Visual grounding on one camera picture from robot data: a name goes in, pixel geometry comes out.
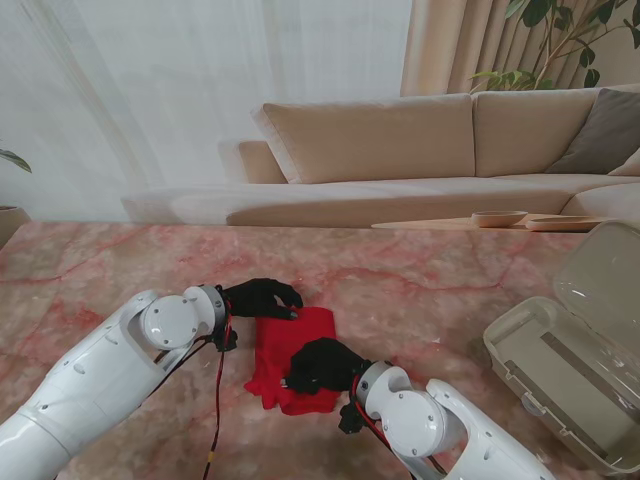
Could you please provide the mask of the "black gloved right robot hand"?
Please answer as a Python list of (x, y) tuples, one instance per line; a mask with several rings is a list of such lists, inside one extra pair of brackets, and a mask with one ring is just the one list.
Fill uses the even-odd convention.
[(289, 373), (282, 380), (285, 388), (315, 395), (321, 389), (350, 391), (372, 362), (364, 359), (334, 338), (307, 342), (290, 359)]

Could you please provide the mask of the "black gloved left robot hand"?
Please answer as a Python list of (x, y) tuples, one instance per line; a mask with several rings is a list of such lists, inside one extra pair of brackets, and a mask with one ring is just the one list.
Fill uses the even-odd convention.
[(269, 278), (254, 278), (222, 290), (234, 317), (294, 320), (303, 307), (301, 295), (288, 284)]

